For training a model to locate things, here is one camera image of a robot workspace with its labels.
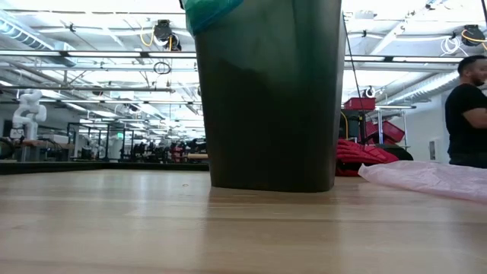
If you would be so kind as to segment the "metal rack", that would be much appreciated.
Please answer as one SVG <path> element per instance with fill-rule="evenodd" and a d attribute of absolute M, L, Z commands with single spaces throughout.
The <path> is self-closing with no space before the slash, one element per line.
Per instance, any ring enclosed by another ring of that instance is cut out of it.
<path fill-rule="evenodd" d="M 408 136 L 407 136 L 407 117 L 406 114 L 409 110 L 414 110 L 416 106 L 406 106 L 406 105 L 377 105 L 376 106 L 376 124 L 379 128 L 379 139 L 381 145 L 383 145 L 383 121 L 389 121 L 393 125 L 401 128 L 405 132 L 405 136 L 400 143 L 403 144 L 405 149 L 408 149 Z"/>

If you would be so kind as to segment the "black monitor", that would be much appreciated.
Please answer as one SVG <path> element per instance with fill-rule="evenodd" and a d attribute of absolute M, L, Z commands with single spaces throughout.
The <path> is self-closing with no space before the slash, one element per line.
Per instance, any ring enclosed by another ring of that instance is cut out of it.
<path fill-rule="evenodd" d="M 356 110 L 343 110 L 343 114 L 347 118 L 347 125 L 348 125 L 348 137 L 356 137 L 360 136 L 360 114 Z"/>

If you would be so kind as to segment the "red storage bin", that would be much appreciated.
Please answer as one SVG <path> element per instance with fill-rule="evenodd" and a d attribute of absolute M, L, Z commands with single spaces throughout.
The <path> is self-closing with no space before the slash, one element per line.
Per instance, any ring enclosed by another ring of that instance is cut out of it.
<path fill-rule="evenodd" d="M 346 110 L 372 111 L 376 108 L 376 102 L 374 98 L 351 97 L 343 104 L 343 108 Z"/>
<path fill-rule="evenodd" d="M 394 145 L 400 143 L 405 136 L 405 132 L 401 128 L 393 125 L 389 121 L 383 121 L 382 130 L 384 144 Z M 378 124 L 372 122 L 366 123 L 365 141 L 369 145 L 380 143 Z"/>

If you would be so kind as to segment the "person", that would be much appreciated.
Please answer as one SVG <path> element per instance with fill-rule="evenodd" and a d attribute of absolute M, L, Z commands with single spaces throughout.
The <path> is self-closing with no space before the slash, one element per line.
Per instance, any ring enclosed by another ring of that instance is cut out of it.
<path fill-rule="evenodd" d="M 487 169 L 487 56 L 464 58 L 457 67 L 460 83 L 444 105 L 450 163 Z"/>

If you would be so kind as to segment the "wooden workbench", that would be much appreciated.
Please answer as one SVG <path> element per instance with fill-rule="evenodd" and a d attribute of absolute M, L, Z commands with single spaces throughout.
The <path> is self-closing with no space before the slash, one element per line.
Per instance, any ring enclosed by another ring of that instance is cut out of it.
<path fill-rule="evenodd" d="M 0 161 L 64 162 L 73 155 L 73 144 L 60 144 L 52 139 L 11 141 L 0 139 Z"/>

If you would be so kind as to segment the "black trash bin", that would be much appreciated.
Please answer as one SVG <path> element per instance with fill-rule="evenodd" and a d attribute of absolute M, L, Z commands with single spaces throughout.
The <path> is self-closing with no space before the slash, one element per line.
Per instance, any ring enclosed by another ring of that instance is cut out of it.
<path fill-rule="evenodd" d="M 214 187 L 333 188 L 342 100 L 342 0 L 243 0 L 196 36 Z"/>

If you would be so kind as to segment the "teal trash bag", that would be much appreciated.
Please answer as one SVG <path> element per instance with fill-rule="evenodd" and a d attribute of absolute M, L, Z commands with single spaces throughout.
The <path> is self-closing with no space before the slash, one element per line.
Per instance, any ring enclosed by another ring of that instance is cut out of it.
<path fill-rule="evenodd" d="M 244 0 L 180 0 L 186 15 L 186 29 L 195 37 L 243 2 Z"/>

